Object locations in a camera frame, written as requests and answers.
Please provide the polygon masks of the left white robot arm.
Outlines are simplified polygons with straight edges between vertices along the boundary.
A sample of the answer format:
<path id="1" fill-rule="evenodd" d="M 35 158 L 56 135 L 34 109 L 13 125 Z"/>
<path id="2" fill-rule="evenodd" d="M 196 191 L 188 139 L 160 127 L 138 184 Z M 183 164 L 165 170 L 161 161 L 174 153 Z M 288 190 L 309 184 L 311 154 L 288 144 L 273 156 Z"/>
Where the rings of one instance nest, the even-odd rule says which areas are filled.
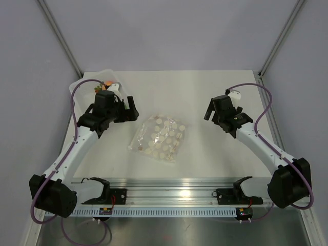
<path id="1" fill-rule="evenodd" d="M 91 177 L 72 185 L 72 178 L 110 123 L 136 121 L 138 116 L 132 96 L 124 100 L 113 91 L 98 92 L 94 103 L 79 119 L 74 119 L 74 135 L 68 147 L 42 175 L 33 175 L 29 180 L 31 215 L 38 208 L 67 218 L 78 204 L 112 204 L 113 192 L 108 181 Z"/>

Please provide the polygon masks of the strawberry toy with leaves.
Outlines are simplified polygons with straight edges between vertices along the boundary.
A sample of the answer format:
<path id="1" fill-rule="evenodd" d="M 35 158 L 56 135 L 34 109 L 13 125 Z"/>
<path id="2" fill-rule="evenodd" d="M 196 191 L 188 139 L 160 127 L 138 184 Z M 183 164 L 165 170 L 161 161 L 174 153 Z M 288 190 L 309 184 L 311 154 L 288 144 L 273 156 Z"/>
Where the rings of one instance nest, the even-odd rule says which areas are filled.
<path id="1" fill-rule="evenodd" d="M 105 83 L 100 83 L 94 88 L 94 91 L 95 91 L 96 94 L 100 91 L 103 91 L 103 90 L 106 90 Z"/>

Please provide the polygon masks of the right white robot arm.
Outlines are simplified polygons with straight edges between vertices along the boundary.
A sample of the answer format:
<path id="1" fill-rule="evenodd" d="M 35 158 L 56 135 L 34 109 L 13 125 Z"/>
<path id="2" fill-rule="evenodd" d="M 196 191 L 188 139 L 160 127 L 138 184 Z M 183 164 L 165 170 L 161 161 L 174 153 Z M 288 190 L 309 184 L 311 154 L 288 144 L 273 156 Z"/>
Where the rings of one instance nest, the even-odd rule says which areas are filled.
<path id="1" fill-rule="evenodd" d="M 308 161 L 304 158 L 295 159 L 262 136 L 255 129 L 253 120 L 241 107 L 235 108 L 228 95 L 212 98 L 204 119 L 211 120 L 225 133 L 247 146 L 271 174 L 270 178 L 248 176 L 234 182 L 232 195 L 238 204 L 247 204 L 251 198 L 258 204 L 266 198 L 283 209 L 305 197 L 311 197 L 311 169 Z"/>

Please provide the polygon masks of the clear polka dot zip bag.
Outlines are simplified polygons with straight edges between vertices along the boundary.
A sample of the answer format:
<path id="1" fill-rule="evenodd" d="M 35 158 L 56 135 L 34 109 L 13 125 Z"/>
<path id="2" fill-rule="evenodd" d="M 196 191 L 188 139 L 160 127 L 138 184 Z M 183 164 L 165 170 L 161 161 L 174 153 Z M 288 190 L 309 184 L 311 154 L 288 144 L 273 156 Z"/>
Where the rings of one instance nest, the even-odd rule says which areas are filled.
<path id="1" fill-rule="evenodd" d="M 188 126 L 172 116 L 152 115 L 137 129 L 128 149 L 155 160 L 175 162 Z"/>

